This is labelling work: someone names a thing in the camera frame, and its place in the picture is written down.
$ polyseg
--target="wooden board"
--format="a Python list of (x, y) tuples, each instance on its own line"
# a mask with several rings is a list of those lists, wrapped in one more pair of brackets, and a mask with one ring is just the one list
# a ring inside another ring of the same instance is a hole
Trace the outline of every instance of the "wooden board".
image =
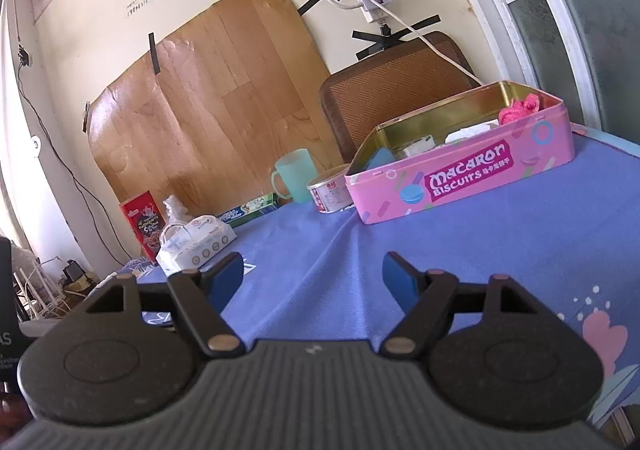
[(90, 106), (89, 146), (120, 202), (151, 190), (222, 213), (270, 192), (292, 150), (319, 171), (342, 162), (319, 103), (329, 73), (290, 0), (221, 0), (157, 51), (158, 75), (147, 53)]

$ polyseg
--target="pink towel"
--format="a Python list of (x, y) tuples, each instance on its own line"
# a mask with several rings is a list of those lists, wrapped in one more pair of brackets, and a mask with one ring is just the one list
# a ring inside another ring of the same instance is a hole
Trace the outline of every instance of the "pink towel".
[(505, 125), (506, 123), (511, 123), (511, 121), (516, 121), (516, 119), (535, 114), (538, 110), (540, 110), (540, 98), (536, 94), (529, 94), (524, 101), (514, 100), (511, 106), (500, 110), (498, 122), (501, 125)]

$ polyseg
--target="tin box lid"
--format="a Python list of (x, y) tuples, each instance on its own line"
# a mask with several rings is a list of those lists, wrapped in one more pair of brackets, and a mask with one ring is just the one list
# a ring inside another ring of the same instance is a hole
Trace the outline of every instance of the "tin box lid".
[(347, 173), (347, 170), (349, 169), (349, 166), (351, 166), (351, 165), (344, 164), (344, 165), (336, 166), (334, 168), (329, 168), (326, 172), (322, 172), (315, 179), (311, 179), (306, 184), (306, 187), (308, 189), (311, 189), (311, 188), (315, 188), (317, 186), (322, 186), (323, 184), (326, 184), (327, 182), (331, 181), (332, 179), (337, 178), (340, 175), (345, 175), (345, 173)]

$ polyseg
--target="red snack box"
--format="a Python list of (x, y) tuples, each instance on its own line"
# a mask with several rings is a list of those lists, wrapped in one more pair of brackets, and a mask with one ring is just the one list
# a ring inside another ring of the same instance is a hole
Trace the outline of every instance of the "red snack box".
[(122, 203), (120, 209), (133, 228), (149, 260), (155, 262), (156, 255), (160, 251), (160, 233), (164, 229), (164, 219), (151, 192), (145, 192)]

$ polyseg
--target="pink flower pattern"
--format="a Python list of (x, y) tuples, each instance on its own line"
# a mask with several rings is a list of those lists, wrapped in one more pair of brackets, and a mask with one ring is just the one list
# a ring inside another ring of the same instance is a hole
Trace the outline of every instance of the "pink flower pattern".
[(627, 330), (624, 325), (610, 327), (609, 315), (605, 311), (594, 311), (582, 324), (582, 338), (602, 361), (605, 379), (613, 376), (616, 359), (625, 348)]

